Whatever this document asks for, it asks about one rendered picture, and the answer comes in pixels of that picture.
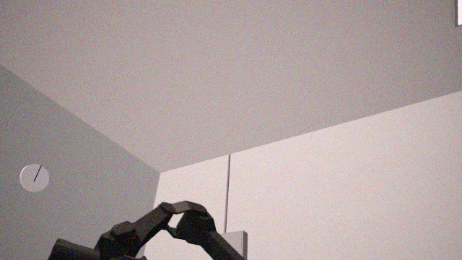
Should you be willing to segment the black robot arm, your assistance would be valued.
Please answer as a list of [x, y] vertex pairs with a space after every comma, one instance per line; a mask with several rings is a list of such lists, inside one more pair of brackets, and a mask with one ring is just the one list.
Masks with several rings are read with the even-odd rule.
[[[173, 214], [184, 213], [175, 227]], [[58, 238], [48, 260], [147, 260], [136, 258], [139, 249], [161, 230], [172, 237], [202, 247], [213, 260], [245, 260], [216, 230], [214, 219], [200, 204], [162, 202], [136, 222], [114, 225], [101, 234], [95, 248]]]

